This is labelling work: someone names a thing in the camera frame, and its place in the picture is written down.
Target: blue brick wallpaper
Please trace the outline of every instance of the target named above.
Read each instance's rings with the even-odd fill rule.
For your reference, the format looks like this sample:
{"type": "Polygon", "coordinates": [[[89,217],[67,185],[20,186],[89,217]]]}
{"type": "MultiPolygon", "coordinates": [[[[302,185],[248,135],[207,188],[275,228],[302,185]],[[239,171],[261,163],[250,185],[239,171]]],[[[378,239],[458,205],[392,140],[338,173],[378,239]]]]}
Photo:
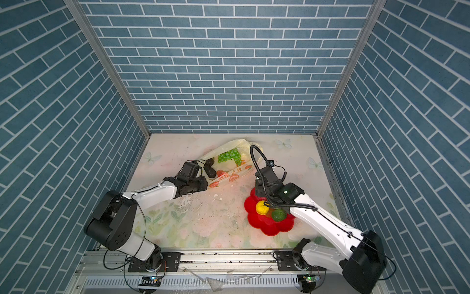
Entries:
{"type": "Polygon", "coordinates": [[[469,16],[388,0],[324,134],[357,226],[399,267],[394,293],[470,293],[469,16]]]}
{"type": "Polygon", "coordinates": [[[80,1],[150,130],[314,133],[373,0],[80,1]]]}
{"type": "Polygon", "coordinates": [[[0,293],[56,293],[144,138],[62,0],[0,7],[0,293]]]}

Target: black mounting plate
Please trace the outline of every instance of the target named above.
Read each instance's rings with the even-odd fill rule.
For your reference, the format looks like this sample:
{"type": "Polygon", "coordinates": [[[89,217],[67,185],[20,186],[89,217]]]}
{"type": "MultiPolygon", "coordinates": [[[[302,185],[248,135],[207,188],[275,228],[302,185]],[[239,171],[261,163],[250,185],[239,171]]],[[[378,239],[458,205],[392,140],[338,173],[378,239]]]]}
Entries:
{"type": "Polygon", "coordinates": [[[276,251],[274,253],[277,260],[278,271],[292,271],[298,270],[295,266],[294,259],[292,258],[292,251],[276,251]]]}
{"type": "MultiPolygon", "coordinates": [[[[178,271],[178,267],[180,265],[180,252],[162,252],[163,260],[162,264],[165,266],[166,262],[166,271],[167,272],[176,272],[178,271]]],[[[146,272],[148,271],[145,267],[141,266],[139,263],[134,262],[129,264],[128,272],[146,272]]],[[[159,274],[163,274],[164,269],[158,271],[159,274]]]]}

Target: yellow fruit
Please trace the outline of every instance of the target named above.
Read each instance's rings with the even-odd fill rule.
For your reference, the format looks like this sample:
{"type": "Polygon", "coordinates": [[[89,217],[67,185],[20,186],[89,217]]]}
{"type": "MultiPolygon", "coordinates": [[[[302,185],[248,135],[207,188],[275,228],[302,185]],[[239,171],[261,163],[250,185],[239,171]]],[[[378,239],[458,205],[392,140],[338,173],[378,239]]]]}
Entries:
{"type": "Polygon", "coordinates": [[[264,200],[262,201],[259,201],[257,204],[256,204],[256,212],[259,214],[259,215],[266,215],[269,211],[269,207],[265,206],[264,205],[264,200]]]}

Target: robotic arm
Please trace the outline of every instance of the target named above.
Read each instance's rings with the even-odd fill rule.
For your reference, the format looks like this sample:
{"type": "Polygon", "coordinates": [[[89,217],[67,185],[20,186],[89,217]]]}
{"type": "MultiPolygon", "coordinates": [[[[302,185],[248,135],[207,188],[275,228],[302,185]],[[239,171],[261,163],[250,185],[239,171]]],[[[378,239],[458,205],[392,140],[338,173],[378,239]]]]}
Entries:
{"type": "Polygon", "coordinates": [[[138,191],[107,192],[96,206],[85,234],[105,245],[141,261],[148,271],[162,265],[160,247],[132,231],[137,207],[142,210],[159,202],[205,191],[207,180],[197,161],[186,161],[176,176],[164,178],[156,185],[138,191]]]}
{"type": "MultiPolygon", "coordinates": [[[[255,145],[251,146],[250,151],[257,170],[256,195],[266,197],[267,206],[283,208],[302,219],[335,246],[324,247],[303,239],[291,254],[296,267],[308,269],[310,266],[321,266],[333,270],[341,273],[360,293],[370,293],[387,265],[380,237],[372,231],[363,233],[340,221],[295,184],[284,185],[282,181],[285,176],[279,179],[274,173],[274,161],[266,159],[255,145]],[[253,156],[254,149],[261,154],[266,167],[258,167],[253,156]]],[[[142,210],[162,201],[204,191],[207,184],[198,162],[187,161],[176,176],[167,177],[156,186],[124,193],[109,191],[84,227],[85,234],[109,250],[119,250],[133,256],[148,271],[156,271],[163,260],[160,247],[132,231],[137,207],[142,210]]]]}

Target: green grapes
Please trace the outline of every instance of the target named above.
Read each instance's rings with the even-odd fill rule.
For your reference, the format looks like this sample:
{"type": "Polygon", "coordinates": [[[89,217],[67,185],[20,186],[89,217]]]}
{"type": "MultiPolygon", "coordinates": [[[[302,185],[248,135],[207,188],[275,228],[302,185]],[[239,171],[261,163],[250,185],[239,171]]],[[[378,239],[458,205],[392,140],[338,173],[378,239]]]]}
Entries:
{"type": "Polygon", "coordinates": [[[218,161],[220,163],[220,162],[225,162],[229,159],[233,159],[235,163],[237,164],[237,166],[242,165],[242,156],[238,152],[237,148],[233,148],[232,150],[229,150],[227,152],[220,154],[218,161]]]}

